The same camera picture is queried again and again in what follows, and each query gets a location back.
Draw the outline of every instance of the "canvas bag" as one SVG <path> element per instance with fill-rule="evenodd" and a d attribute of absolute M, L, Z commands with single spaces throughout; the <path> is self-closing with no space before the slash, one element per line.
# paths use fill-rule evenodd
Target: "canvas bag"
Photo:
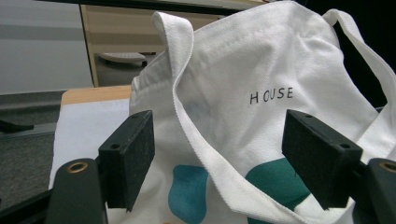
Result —
<path fill-rule="evenodd" d="M 110 221 L 351 223 L 352 206 L 323 211 L 288 189 L 301 186 L 285 172 L 281 140 L 286 110 L 295 109 L 356 142 L 364 162 L 396 159 L 395 76 L 353 19 L 277 2 L 195 32 L 171 15 L 153 21 L 167 50 L 134 78 L 130 114 L 153 111 L 156 155 L 132 214 L 109 210 Z M 347 74 L 337 21 L 381 83 L 388 104 L 379 114 Z M 288 200 L 298 201 L 293 211 Z"/>

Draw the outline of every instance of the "white cloth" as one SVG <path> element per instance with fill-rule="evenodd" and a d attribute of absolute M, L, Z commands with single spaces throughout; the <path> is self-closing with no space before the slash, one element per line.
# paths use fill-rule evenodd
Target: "white cloth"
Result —
<path fill-rule="evenodd" d="M 205 215 L 198 222 L 247 223 L 246 216 L 274 223 L 339 221 L 346 209 L 323 211 L 309 196 L 293 212 L 245 179 L 257 165 L 283 158 L 289 108 L 358 143 L 363 161 L 386 158 L 395 148 L 394 73 L 345 12 L 321 17 L 296 3 L 277 2 L 196 32 L 171 15 L 155 13 L 153 21 L 167 50 L 134 79 L 130 114 L 153 111 L 157 154 L 139 195 L 143 203 L 136 202 L 128 220 L 187 220 L 168 205 L 182 164 L 209 173 Z M 382 85 L 388 104 L 380 114 L 347 74 L 332 28 L 337 21 Z M 148 186 L 151 179 L 157 186 Z M 343 222 L 351 221 L 347 215 Z"/>

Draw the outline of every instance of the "tote bag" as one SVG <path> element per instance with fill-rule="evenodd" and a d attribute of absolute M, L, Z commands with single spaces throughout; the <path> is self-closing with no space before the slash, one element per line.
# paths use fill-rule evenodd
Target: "tote bag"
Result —
<path fill-rule="evenodd" d="M 281 153 L 287 109 L 311 114 L 364 149 L 395 159 L 396 81 L 353 19 L 320 16 L 294 2 L 234 14 L 197 31 L 156 12 L 167 46 L 132 82 L 130 114 L 152 110 L 156 155 L 123 223 L 352 223 L 323 211 Z M 346 36 L 381 83 L 380 113 L 351 81 L 332 28 Z"/>

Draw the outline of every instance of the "wooden table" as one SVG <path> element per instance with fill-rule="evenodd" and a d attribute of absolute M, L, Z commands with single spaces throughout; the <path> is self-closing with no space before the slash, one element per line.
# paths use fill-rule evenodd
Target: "wooden table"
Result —
<path fill-rule="evenodd" d="M 131 86 L 73 89 L 64 93 L 62 96 L 61 106 L 97 101 L 128 99 L 130 96 Z"/>

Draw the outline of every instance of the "gray wall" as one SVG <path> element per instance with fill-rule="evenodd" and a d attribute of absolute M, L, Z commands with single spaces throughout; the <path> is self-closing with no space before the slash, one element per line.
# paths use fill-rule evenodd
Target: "gray wall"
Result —
<path fill-rule="evenodd" d="M 0 95 L 92 87 L 78 5 L 0 0 Z"/>

